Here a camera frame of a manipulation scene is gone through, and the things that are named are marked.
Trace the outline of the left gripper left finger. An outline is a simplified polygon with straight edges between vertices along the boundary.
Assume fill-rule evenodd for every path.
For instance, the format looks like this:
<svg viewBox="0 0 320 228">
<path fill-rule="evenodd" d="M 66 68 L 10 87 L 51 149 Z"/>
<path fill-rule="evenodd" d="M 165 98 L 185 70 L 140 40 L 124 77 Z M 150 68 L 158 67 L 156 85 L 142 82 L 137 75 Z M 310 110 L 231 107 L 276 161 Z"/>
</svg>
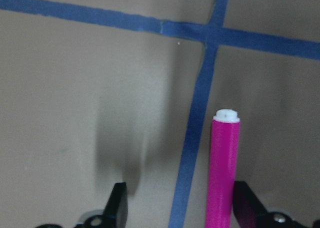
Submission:
<svg viewBox="0 0 320 228">
<path fill-rule="evenodd" d="M 128 190 L 125 182 L 113 186 L 102 213 L 103 227 L 125 227 L 128 218 Z"/>
</svg>

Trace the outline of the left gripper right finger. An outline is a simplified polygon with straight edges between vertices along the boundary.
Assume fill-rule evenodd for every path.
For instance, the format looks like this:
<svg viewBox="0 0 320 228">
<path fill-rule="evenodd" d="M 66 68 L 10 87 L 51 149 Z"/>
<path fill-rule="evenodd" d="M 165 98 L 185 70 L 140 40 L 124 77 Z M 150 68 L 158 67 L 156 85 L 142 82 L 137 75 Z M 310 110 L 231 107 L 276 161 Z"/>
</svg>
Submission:
<svg viewBox="0 0 320 228">
<path fill-rule="evenodd" d="M 264 227 L 268 213 L 245 181 L 236 181 L 233 188 L 233 213 L 240 227 Z"/>
</svg>

